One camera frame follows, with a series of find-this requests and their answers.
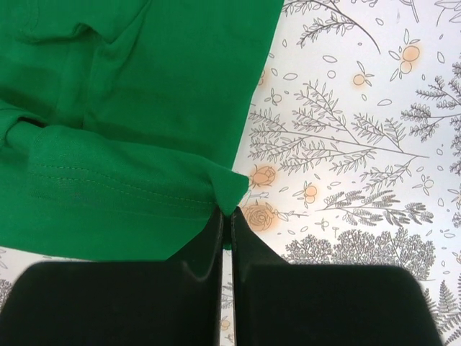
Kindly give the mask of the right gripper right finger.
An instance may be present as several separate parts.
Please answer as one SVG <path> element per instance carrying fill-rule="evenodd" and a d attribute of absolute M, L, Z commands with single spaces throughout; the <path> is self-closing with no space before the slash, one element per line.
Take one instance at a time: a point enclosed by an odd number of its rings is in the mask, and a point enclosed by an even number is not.
<path fill-rule="evenodd" d="M 440 345 L 411 274 L 389 265 L 294 265 L 236 209 L 229 221 L 237 345 Z"/>

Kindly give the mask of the green t-shirt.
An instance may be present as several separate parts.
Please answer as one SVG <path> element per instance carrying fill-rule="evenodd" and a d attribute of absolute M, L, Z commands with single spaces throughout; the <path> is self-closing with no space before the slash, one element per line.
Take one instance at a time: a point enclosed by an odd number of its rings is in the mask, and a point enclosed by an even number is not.
<path fill-rule="evenodd" d="M 281 1 L 3 1 L 1 245 L 164 260 L 232 170 Z"/>

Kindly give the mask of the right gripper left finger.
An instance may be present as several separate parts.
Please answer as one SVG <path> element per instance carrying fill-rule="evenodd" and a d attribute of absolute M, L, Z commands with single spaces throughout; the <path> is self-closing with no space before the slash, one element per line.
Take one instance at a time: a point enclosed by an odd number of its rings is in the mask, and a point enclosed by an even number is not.
<path fill-rule="evenodd" d="M 163 262 L 38 262 L 1 310 L 3 345 L 218 345 L 224 216 Z"/>

